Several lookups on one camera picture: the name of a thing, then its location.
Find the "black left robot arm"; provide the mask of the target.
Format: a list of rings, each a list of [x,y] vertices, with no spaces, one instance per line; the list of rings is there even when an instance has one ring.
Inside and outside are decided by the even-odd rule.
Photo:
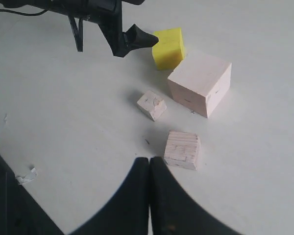
[[[69,19],[77,51],[83,51],[83,22],[99,26],[112,53],[125,57],[132,50],[153,47],[159,39],[133,25],[123,31],[122,0],[0,0],[5,9],[26,5],[66,15]]]

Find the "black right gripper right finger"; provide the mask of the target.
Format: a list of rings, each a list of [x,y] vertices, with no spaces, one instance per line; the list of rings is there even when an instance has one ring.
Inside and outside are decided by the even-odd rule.
[[[182,188],[161,157],[150,159],[149,205],[154,235],[238,235]]]

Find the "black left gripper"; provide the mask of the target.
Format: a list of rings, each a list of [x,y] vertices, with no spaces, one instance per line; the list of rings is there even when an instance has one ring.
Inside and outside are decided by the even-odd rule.
[[[146,33],[136,24],[123,31],[121,0],[72,0],[71,28],[77,51],[83,51],[83,22],[96,23],[112,53],[125,57],[133,50],[151,48],[159,42],[157,36]]]

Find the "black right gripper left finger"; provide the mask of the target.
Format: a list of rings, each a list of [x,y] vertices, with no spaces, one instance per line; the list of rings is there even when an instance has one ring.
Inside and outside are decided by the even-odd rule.
[[[149,218],[148,158],[135,159],[111,199],[73,235],[147,235]]]

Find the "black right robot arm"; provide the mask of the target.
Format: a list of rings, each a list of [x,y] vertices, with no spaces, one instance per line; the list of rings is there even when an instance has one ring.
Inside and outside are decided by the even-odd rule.
[[[160,157],[138,157],[111,199],[76,235],[234,235],[181,187]],[[0,235],[59,235],[61,230],[19,185],[0,156]]]

